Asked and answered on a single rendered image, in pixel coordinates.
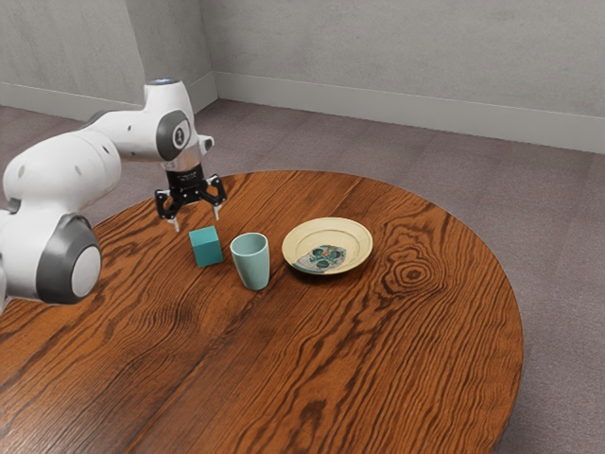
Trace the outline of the pale teal cup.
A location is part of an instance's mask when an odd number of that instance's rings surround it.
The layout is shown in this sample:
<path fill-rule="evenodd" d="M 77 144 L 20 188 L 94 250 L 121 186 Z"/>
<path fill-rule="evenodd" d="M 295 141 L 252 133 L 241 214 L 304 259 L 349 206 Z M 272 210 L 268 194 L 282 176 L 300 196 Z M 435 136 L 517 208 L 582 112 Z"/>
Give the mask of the pale teal cup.
<path fill-rule="evenodd" d="M 268 239 L 260 233 L 245 233 L 233 239 L 230 250 L 244 286 L 265 288 L 270 275 Z"/>

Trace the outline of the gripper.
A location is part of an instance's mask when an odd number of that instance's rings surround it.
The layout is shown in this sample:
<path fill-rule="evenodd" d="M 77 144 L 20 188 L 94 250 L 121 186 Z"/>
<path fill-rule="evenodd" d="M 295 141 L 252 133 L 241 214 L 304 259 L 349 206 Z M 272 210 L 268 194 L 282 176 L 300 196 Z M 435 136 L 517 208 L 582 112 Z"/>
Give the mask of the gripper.
<path fill-rule="evenodd" d="M 167 170 L 165 173 L 169 189 L 155 191 L 155 206 L 159 217 L 169 222 L 176 232 L 180 230 L 177 214 L 181 204 L 205 199 L 213 207 L 215 220 L 219 220 L 219 211 L 227 195 L 217 174 L 205 179 L 201 164 L 186 170 Z"/>

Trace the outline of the cream plate with teal print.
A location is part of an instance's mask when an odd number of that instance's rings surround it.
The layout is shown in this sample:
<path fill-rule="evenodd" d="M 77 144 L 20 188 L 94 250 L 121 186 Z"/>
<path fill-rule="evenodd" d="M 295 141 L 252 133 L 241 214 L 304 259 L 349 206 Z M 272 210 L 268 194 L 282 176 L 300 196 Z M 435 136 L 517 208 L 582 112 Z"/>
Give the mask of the cream plate with teal print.
<path fill-rule="evenodd" d="M 347 218 L 315 218 L 285 236 L 282 253 L 298 271 L 329 275 L 359 266 L 372 247 L 372 235 L 362 224 Z"/>

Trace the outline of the teal block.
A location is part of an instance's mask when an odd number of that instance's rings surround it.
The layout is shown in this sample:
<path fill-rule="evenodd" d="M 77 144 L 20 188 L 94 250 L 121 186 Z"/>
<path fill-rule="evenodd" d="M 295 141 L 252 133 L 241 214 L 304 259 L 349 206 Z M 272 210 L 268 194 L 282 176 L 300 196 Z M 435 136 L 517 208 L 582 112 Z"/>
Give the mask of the teal block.
<path fill-rule="evenodd" d="M 223 253 L 215 226 L 190 231 L 189 239 L 199 268 L 223 261 Z"/>

